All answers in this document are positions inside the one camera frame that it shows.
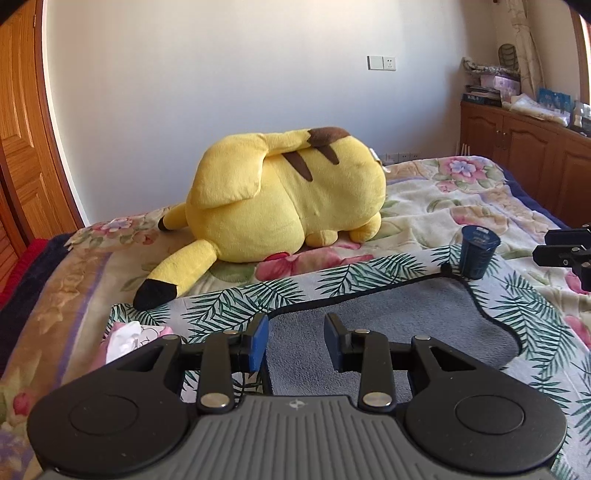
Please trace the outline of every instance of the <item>blue cup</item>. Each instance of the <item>blue cup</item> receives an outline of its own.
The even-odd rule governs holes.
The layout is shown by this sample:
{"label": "blue cup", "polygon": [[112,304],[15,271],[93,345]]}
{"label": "blue cup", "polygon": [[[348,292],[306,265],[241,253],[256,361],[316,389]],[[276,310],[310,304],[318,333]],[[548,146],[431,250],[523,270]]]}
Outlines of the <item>blue cup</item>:
{"label": "blue cup", "polygon": [[460,274],[471,280],[484,277],[496,247],[501,239],[492,230],[483,226],[466,225],[462,228],[462,254]]}

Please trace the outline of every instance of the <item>white wall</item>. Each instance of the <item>white wall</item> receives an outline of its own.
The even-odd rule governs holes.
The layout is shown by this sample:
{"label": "white wall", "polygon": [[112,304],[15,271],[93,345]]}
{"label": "white wall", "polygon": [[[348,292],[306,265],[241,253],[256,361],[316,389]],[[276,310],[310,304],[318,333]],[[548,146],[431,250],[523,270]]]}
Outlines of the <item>white wall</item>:
{"label": "white wall", "polygon": [[491,0],[46,1],[54,127],[91,222],[183,201],[236,132],[339,125],[451,154],[461,58],[496,59]]}
{"label": "white wall", "polygon": [[[498,46],[515,44],[505,1],[493,8]],[[527,0],[527,12],[546,86],[580,98],[579,58],[569,6],[563,0]]]}

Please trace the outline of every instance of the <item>window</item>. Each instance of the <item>window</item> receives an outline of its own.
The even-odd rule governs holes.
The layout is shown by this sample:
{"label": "window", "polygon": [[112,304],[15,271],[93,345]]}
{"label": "window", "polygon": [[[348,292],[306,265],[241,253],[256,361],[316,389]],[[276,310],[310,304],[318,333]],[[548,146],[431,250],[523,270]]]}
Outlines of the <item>window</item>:
{"label": "window", "polygon": [[581,76],[581,101],[591,103],[591,25],[577,12],[571,11],[574,24],[574,36],[579,53],[579,72]]}

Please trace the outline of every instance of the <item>box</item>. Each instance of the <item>box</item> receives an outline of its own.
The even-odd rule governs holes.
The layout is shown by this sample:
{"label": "box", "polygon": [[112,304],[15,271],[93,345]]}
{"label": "box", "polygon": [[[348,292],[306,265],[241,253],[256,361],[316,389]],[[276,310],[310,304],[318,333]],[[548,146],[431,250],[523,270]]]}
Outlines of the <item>box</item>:
{"label": "box", "polygon": [[521,82],[506,79],[498,75],[481,75],[480,84],[483,87],[499,90],[503,102],[511,103],[512,96],[521,95]]}

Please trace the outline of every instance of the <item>brown back stripe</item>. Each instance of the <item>brown back stripe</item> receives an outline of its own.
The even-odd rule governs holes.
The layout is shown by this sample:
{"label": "brown back stripe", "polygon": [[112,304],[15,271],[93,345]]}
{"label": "brown back stripe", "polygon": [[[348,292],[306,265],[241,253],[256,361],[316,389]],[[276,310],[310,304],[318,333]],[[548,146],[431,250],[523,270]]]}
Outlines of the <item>brown back stripe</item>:
{"label": "brown back stripe", "polygon": [[308,168],[308,165],[306,165],[306,162],[299,152],[287,152],[284,153],[283,156],[290,163],[290,165],[295,168],[297,173],[299,173],[306,180],[312,181],[312,172]]}
{"label": "brown back stripe", "polygon": [[312,128],[308,133],[310,134],[308,143],[312,147],[324,147],[350,135],[347,130],[339,127]]}
{"label": "brown back stripe", "polygon": [[336,156],[335,151],[332,149],[330,145],[324,145],[323,147],[316,147],[320,153],[322,153],[326,158],[329,159],[333,165],[339,164],[339,157]]}

